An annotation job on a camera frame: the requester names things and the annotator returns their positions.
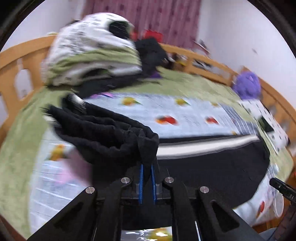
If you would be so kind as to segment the red object behind bed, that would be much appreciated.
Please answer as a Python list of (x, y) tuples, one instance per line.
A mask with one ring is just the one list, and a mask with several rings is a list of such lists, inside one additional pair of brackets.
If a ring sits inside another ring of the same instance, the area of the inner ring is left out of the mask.
[(163, 42), (163, 34), (152, 30), (144, 30), (142, 33), (138, 33), (136, 30), (133, 30), (130, 36), (134, 41), (155, 38), (158, 43)]

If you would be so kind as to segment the white green patterned quilt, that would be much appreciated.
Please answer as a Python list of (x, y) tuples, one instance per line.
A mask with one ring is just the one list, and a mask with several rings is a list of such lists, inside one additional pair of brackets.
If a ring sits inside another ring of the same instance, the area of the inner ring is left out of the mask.
[(96, 13), (63, 27), (42, 63), (48, 86), (79, 85), (94, 69), (121, 69), (140, 64), (130, 35), (133, 24), (114, 13)]

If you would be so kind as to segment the black clothes pile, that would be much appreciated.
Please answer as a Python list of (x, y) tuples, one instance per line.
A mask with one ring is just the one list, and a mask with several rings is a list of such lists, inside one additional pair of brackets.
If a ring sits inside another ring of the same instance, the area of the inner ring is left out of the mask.
[(140, 84), (144, 79), (152, 77), (158, 66), (168, 59), (165, 50), (155, 38), (147, 38), (135, 42), (140, 64), (121, 69), (94, 69), (82, 75), (83, 82), (78, 85), (75, 93), (81, 98), (93, 94), (108, 92)]

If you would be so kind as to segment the black pants with white stripe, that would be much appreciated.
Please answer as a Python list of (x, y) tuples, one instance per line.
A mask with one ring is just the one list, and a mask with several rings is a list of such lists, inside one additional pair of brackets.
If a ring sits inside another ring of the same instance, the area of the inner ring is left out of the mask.
[(171, 225), (170, 211), (154, 205), (151, 165), (154, 165), (157, 197), (160, 181), (171, 176), (187, 187), (207, 186), (222, 194), (230, 207), (250, 200), (267, 173), (269, 149), (254, 134), (207, 134), (205, 137), (160, 138), (138, 120), (82, 100), (74, 94), (61, 99), (61, 106), (48, 105), (45, 116), (56, 135), (72, 144), (93, 167), (108, 168), (113, 180), (133, 167), (139, 184), (144, 166), (142, 204), (123, 211), (125, 230)]

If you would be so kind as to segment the wooden bed frame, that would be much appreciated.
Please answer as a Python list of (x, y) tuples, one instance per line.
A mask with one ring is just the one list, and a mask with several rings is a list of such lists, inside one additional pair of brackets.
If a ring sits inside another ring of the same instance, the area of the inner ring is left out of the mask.
[[(55, 35), (48, 35), (33, 39), (1, 52), (1, 96), (6, 105), (8, 115), (1, 125), (1, 141), (4, 141), (6, 138), (18, 112), (29, 102), (34, 93), (43, 86), (40, 66), (55, 37)], [(185, 57), (185, 61), (178, 64), (180, 70), (185, 73), (197, 74), (213, 82), (228, 86), (231, 85), (233, 79), (238, 75), (226, 65), (193, 51), (168, 44), (162, 44), (162, 48), (167, 53)], [(22, 99), (18, 98), (15, 88), (15, 78), (19, 72), (18, 60), (21, 60), (23, 67), (29, 71), (33, 86), (32, 91)], [(263, 79), (260, 80), (260, 83), (262, 91), (261, 102), (267, 108), (275, 109), (275, 120), (282, 125), (291, 141), (291, 146), (295, 147), (294, 107)]]

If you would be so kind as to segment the green fleece bed sheet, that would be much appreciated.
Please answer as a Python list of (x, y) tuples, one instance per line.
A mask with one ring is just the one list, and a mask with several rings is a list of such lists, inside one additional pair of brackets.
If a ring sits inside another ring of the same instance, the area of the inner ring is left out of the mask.
[[(238, 103), (238, 96), (222, 84), (186, 73), (160, 69), (160, 80), (118, 89), (117, 92), (152, 93), (196, 97), (232, 106), (246, 121), (253, 117)], [(1, 215), (24, 238), (31, 235), (29, 225), (30, 181), (40, 141), (48, 125), (41, 108), (60, 104), (70, 87), (42, 87), (20, 110), (1, 146)]]

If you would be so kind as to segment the purple plush toy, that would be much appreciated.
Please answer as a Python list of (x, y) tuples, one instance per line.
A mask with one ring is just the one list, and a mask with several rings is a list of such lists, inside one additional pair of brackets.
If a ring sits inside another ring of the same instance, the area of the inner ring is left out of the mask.
[(231, 88), (242, 100), (259, 99), (261, 96), (259, 78), (251, 71), (243, 71), (239, 74)]

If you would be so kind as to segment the fruit print plastic mat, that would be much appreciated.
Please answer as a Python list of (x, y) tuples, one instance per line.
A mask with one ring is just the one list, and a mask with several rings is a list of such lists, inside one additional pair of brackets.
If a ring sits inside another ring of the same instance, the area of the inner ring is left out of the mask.
[[(160, 138), (205, 137), (207, 134), (254, 134), (256, 126), (234, 108), (196, 98), (155, 94), (117, 93), (90, 98), (89, 103), (123, 114), (156, 132)], [(269, 185), (280, 171), (271, 163), (254, 196), (236, 208), (249, 224), (258, 225), (283, 213), (283, 197)], [(64, 208), (83, 188), (103, 188), (113, 181), (108, 168), (93, 167), (76, 148), (61, 140), (52, 128), (44, 133), (32, 177), (29, 225), (32, 233)]]

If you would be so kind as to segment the white black-dotted pillow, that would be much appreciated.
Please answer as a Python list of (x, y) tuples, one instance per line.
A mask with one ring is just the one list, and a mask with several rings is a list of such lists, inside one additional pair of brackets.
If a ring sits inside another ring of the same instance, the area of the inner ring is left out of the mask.
[(238, 102), (256, 121), (261, 129), (266, 132), (276, 153), (289, 144), (285, 130), (275, 120), (273, 115), (258, 99), (240, 100)]

